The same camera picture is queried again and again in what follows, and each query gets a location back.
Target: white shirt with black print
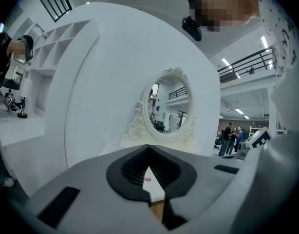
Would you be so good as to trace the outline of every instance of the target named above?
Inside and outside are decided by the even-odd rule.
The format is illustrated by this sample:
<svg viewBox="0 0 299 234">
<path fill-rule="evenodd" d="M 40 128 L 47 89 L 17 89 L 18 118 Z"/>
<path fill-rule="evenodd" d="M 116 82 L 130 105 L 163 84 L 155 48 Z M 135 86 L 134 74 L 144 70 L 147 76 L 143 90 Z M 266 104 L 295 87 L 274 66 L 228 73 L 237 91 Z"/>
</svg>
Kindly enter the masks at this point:
<svg viewBox="0 0 299 234">
<path fill-rule="evenodd" d="M 262 24 L 273 44 L 276 84 L 280 84 L 299 61 L 299 31 L 277 0 L 259 0 Z"/>
</svg>

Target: ornate white mirror frame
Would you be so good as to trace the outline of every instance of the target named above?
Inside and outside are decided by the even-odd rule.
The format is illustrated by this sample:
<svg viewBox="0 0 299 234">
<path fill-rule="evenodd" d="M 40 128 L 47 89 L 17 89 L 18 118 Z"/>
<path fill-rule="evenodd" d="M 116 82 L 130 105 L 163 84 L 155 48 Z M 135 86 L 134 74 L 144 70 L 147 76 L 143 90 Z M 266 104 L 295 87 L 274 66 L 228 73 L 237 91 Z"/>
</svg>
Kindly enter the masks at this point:
<svg viewBox="0 0 299 234">
<path fill-rule="evenodd" d="M 148 110 L 148 99 L 153 84 L 155 84 L 159 79 L 163 79 L 165 77 L 179 79 L 187 90 L 187 96 L 189 101 L 187 119 L 185 120 L 184 124 L 178 130 L 168 134 L 160 133 L 154 128 L 150 121 Z M 195 96 L 192 86 L 189 83 L 187 76 L 183 74 L 181 68 L 169 68 L 151 78 L 144 89 L 142 101 L 137 101 L 136 103 L 135 111 L 136 115 L 129 127 L 128 134 L 126 135 L 126 137 L 128 137 L 130 140 L 143 140 L 142 142 L 151 144 L 152 142 L 162 143 L 161 141 L 170 142 L 171 140 L 180 140 L 186 143 L 187 141 L 193 141 L 194 139 L 193 124 L 195 123 L 194 121 L 196 118 Z"/>
</svg>

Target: person in blue shirt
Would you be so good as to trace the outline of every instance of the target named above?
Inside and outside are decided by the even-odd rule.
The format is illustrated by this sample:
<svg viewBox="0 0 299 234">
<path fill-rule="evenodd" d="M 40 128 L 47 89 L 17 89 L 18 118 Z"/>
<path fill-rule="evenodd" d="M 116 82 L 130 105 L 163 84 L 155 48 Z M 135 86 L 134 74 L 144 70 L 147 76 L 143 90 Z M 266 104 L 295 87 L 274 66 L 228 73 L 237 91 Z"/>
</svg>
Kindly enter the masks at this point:
<svg viewBox="0 0 299 234">
<path fill-rule="evenodd" d="M 239 143 L 241 143 L 243 141 L 243 132 L 242 132 L 242 127 L 239 127 L 238 128 L 238 134 L 235 133 L 237 139 L 236 139 L 236 146 L 235 146 L 235 152 L 237 152 L 238 150 L 238 146 L 239 146 Z"/>
</svg>

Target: brown wall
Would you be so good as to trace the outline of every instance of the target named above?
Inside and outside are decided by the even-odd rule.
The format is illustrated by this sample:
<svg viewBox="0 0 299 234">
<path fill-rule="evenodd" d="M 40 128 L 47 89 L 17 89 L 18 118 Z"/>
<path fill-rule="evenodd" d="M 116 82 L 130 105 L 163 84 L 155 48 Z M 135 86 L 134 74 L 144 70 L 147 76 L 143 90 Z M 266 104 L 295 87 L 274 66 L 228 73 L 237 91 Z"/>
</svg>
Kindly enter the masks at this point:
<svg viewBox="0 0 299 234">
<path fill-rule="evenodd" d="M 233 123 L 233 128 L 234 127 L 236 127 L 237 129 L 238 127 L 243 128 L 243 141 L 249 138 L 250 126 L 255 128 L 268 127 L 267 121 L 220 119 L 218 132 L 224 130 L 229 125 L 230 122 Z"/>
</svg>

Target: lamp base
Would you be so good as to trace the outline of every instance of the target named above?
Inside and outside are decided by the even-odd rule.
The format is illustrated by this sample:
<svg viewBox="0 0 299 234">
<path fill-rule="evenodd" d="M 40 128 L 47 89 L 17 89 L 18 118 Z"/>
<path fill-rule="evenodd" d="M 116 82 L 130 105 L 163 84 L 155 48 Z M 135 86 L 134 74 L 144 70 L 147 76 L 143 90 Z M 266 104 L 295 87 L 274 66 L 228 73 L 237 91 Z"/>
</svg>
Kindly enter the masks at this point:
<svg viewBox="0 0 299 234">
<path fill-rule="evenodd" d="M 22 118 L 22 119 L 27 118 L 27 114 L 24 113 L 24 109 L 23 109 L 23 108 L 22 108 L 22 112 L 18 113 L 18 117 L 19 117 L 19 118 Z"/>
</svg>

